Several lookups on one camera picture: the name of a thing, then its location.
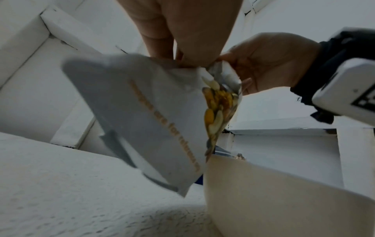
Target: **white plastic bag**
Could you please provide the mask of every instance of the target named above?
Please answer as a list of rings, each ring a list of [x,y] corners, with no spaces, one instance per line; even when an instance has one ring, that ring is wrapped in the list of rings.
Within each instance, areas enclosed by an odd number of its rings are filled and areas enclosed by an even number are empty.
[[[62,69],[102,126],[106,146],[182,196],[204,172],[242,98],[227,62],[209,73],[133,54],[69,59]]]

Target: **printed food image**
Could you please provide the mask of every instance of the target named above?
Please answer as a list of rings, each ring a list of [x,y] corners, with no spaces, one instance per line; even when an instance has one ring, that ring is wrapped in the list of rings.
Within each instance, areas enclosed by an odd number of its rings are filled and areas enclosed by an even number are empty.
[[[237,110],[238,94],[215,80],[207,80],[204,77],[202,79],[209,86],[202,89],[208,106],[204,114],[204,124],[209,138],[205,153],[208,159],[214,151],[220,133]]]

